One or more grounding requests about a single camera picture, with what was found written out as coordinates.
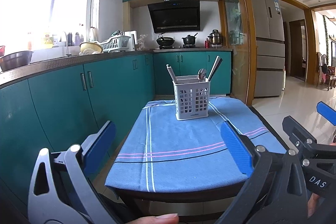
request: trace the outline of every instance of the gray refrigerator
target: gray refrigerator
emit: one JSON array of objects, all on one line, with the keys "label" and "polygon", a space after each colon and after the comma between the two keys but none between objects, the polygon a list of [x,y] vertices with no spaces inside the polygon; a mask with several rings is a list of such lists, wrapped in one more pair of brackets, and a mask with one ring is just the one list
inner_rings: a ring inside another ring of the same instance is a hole
[{"label": "gray refrigerator", "polygon": [[279,1],[251,1],[257,40],[254,97],[279,96],[285,67],[285,36]]}]

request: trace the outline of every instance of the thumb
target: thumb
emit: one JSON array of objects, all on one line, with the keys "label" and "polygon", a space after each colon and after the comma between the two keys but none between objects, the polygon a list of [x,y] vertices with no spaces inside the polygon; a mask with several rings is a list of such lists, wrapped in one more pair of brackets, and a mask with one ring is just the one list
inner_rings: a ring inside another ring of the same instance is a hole
[{"label": "thumb", "polygon": [[147,216],[138,218],[127,224],[178,224],[179,216],[177,214],[168,214],[162,216]]}]

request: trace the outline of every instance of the granite countertop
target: granite countertop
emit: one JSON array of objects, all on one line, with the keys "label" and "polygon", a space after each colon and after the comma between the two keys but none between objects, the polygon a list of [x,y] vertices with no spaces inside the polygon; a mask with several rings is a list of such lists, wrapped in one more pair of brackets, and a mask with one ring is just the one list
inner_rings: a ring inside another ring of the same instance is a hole
[{"label": "granite countertop", "polygon": [[232,51],[232,49],[223,47],[217,49],[214,48],[174,48],[166,50],[152,49],[147,51],[110,52],[103,54],[56,58],[52,60],[36,62],[27,66],[23,66],[20,68],[0,73],[0,89],[49,71],[58,70],[61,68],[66,68],[75,65],[81,65],[85,63],[91,63],[100,60],[146,54],[146,53],[156,53],[156,52],[194,52],[194,51]]}]

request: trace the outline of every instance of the dish rack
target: dish rack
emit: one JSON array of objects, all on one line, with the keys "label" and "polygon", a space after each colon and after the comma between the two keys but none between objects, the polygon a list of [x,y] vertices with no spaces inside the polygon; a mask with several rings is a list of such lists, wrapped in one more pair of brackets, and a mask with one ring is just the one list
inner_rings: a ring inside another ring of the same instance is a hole
[{"label": "dish rack", "polygon": [[104,42],[98,42],[100,46],[103,48],[103,52],[111,52],[115,50],[127,49],[128,41],[131,37],[126,35],[116,35],[110,37]]},{"label": "dish rack", "polygon": [[174,84],[176,118],[179,121],[208,116],[210,82],[200,82],[197,75],[177,76]]}]

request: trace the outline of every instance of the doorway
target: doorway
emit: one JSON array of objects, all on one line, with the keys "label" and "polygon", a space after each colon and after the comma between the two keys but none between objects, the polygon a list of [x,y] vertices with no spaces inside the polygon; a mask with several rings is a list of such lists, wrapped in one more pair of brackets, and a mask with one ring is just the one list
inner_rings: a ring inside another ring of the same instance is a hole
[{"label": "doorway", "polygon": [[291,69],[290,76],[302,81],[306,79],[307,68],[307,42],[305,20],[289,22],[291,37]]}]

